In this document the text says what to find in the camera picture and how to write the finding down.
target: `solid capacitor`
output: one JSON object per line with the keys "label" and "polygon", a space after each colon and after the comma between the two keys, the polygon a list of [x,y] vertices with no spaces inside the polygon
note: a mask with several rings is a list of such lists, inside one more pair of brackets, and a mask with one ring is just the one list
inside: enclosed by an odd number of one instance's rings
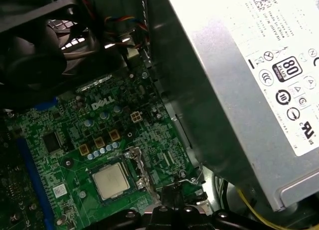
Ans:
{"label": "solid capacitor", "polygon": [[93,152],[93,155],[94,155],[95,158],[99,157],[100,156],[100,152],[96,150],[96,151]]}
{"label": "solid capacitor", "polygon": [[109,117],[110,117],[110,114],[107,113],[107,112],[100,113],[100,118],[101,119],[109,119]]}
{"label": "solid capacitor", "polygon": [[113,147],[112,147],[112,145],[109,144],[105,147],[105,149],[106,149],[106,151],[111,151],[113,149]]}
{"label": "solid capacitor", "polygon": [[105,152],[106,152],[105,148],[100,149],[100,154],[105,154]]}
{"label": "solid capacitor", "polygon": [[114,149],[117,149],[119,146],[120,146],[120,144],[119,144],[118,142],[114,142],[114,143],[112,144],[112,147],[113,147]]}
{"label": "solid capacitor", "polygon": [[93,121],[91,119],[87,119],[87,120],[84,121],[84,125],[86,127],[90,127],[90,126],[93,125]]}
{"label": "solid capacitor", "polygon": [[93,157],[93,154],[88,154],[88,160],[92,160],[92,159],[94,159],[94,157]]}
{"label": "solid capacitor", "polygon": [[113,111],[115,113],[121,113],[122,112],[122,108],[119,105],[115,105],[113,108]]}

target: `capacitor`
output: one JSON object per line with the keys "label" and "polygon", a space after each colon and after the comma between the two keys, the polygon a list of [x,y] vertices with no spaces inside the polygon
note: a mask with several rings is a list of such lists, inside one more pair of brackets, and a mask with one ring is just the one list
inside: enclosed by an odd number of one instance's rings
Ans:
{"label": "capacitor", "polygon": [[114,149],[117,149],[119,146],[120,146],[120,144],[119,144],[118,142],[112,143],[112,147],[113,147]]}
{"label": "capacitor", "polygon": [[31,204],[31,206],[29,207],[29,209],[30,209],[31,211],[34,211],[34,210],[36,210],[37,208],[38,208],[37,204]]}
{"label": "capacitor", "polygon": [[122,108],[119,105],[115,105],[113,108],[113,111],[115,113],[121,113],[122,112]]}
{"label": "capacitor", "polygon": [[17,165],[14,170],[16,170],[17,172],[21,171],[21,166],[20,165]]}
{"label": "capacitor", "polygon": [[100,156],[100,152],[96,150],[96,151],[93,152],[93,155],[94,155],[95,158],[99,157]]}
{"label": "capacitor", "polygon": [[92,160],[92,159],[94,159],[94,156],[93,156],[93,154],[88,154],[88,160]]}
{"label": "capacitor", "polygon": [[109,117],[110,117],[110,114],[107,113],[107,112],[100,113],[100,118],[101,119],[109,119]]}
{"label": "capacitor", "polygon": [[17,222],[21,219],[21,214],[20,213],[15,213],[10,217],[10,221],[12,223]]}
{"label": "capacitor", "polygon": [[67,219],[68,219],[68,216],[63,214],[61,217],[57,219],[56,224],[58,226],[61,226],[62,224],[66,223]]}
{"label": "capacitor", "polygon": [[80,96],[80,95],[77,95],[75,97],[75,99],[76,99],[76,101],[84,101],[84,98],[82,96]]}
{"label": "capacitor", "polygon": [[81,199],[85,198],[85,197],[86,197],[86,192],[85,192],[85,191],[81,191],[81,192],[79,193],[79,197],[80,197]]}
{"label": "capacitor", "polygon": [[106,152],[105,148],[100,149],[100,154],[105,154],[105,152]]}
{"label": "capacitor", "polygon": [[109,144],[105,147],[105,149],[106,149],[106,151],[111,151],[113,149],[113,147],[112,147],[112,145]]}
{"label": "capacitor", "polygon": [[86,127],[91,127],[93,125],[93,121],[91,119],[87,119],[84,121],[84,125]]}

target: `chip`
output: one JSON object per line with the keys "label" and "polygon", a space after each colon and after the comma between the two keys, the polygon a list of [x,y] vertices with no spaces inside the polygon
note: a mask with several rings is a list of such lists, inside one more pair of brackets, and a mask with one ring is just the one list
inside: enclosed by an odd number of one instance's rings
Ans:
{"label": "chip", "polygon": [[53,117],[54,119],[58,119],[58,118],[61,117],[61,114],[60,114],[59,112],[55,112],[55,113],[52,114],[52,117]]}
{"label": "chip", "polygon": [[42,138],[48,153],[53,153],[61,148],[60,142],[55,132],[46,134]]}
{"label": "chip", "polygon": [[102,148],[102,147],[105,146],[105,143],[104,143],[104,140],[103,140],[102,137],[99,137],[99,138],[95,139],[95,140],[94,140],[94,143],[95,143],[95,146],[96,146],[98,149],[100,149],[100,148]]}
{"label": "chip", "polygon": [[99,126],[100,126],[100,129],[104,129],[105,128],[105,124],[103,124],[103,123],[100,124]]}
{"label": "chip", "polygon": [[109,132],[112,141],[117,141],[121,138],[117,129],[114,129]]}
{"label": "chip", "polygon": [[101,168],[92,178],[103,201],[114,199],[131,187],[121,163]]}
{"label": "chip", "polygon": [[84,131],[84,135],[85,135],[85,136],[89,136],[90,134],[91,134],[91,133],[90,133],[89,130],[85,130],[85,131]]}
{"label": "chip", "polygon": [[88,155],[90,153],[90,150],[86,144],[81,145],[79,147],[79,150],[80,150],[80,154],[82,156]]}

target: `green circuit board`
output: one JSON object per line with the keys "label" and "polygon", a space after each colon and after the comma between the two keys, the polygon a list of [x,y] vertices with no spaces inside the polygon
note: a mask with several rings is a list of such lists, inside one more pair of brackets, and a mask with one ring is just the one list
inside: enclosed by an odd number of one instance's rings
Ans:
{"label": "green circuit board", "polygon": [[[59,96],[47,110],[31,109],[6,123],[27,141],[57,229],[80,230],[123,209],[143,213],[157,201],[140,186],[143,174],[130,149],[140,150],[157,194],[181,170],[197,177],[144,65],[103,76]],[[201,186],[186,183],[183,193],[196,196]]]}
{"label": "green circuit board", "polygon": [[43,214],[19,150],[0,120],[0,230],[42,230]]}

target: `integrated circuit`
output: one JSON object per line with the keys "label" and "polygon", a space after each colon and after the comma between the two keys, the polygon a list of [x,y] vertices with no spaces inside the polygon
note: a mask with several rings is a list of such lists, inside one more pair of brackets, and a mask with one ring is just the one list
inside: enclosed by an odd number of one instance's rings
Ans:
{"label": "integrated circuit", "polygon": [[115,199],[132,188],[130,176],[121,162],[104,166],[91,177],[101,201]]}
{"label": "integrated circuit", "polygon": [[48,153],[53,153],[61,149],[60,141],[55,132],[43,135],[42,139]]}

